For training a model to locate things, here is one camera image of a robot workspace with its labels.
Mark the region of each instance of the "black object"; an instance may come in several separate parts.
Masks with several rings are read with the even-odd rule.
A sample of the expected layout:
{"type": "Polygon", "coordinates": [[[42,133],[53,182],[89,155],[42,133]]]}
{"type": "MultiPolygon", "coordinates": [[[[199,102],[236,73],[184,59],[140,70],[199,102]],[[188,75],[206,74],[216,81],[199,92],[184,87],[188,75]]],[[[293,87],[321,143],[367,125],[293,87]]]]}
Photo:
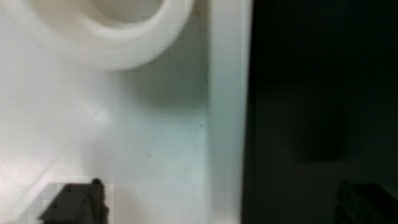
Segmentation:
{"type": "Polygon", "coordinates": [[[398,201],[383,185],[344,181],[339,185],[337,200],[335,224],[398,224],[398,201]]]}
{"type": "Polygon", "coordinates": [[[44,224],[106,224],[105,186],[99,179],[90,184],[67,184],[39,217],[44,224]]]}

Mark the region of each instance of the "white floor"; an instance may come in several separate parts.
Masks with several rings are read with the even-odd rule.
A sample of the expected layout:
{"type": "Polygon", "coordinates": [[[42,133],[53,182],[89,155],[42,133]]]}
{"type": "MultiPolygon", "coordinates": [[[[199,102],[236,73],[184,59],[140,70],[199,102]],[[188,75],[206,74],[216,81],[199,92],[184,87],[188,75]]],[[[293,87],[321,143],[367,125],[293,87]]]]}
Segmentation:
{"type": "Polygon", "coordinates": [[[248,2],[216,4],[197,1],[170,49],[149,65],[113,73],[64,62],[0,13],[0,223],[37,223],[62,183],[94,177],[110,223],[240,222],[248,2]],[[222,33],[208,7],[225,5],[229,22],[211,22],[231,25],[222,33]],[[209,40],[224,42],[213,49],[224,57],[231,49],[218,67],[209,40]],[[225,64],[222,86],[209,74],[225,75],[213,73],[225,64]]]}

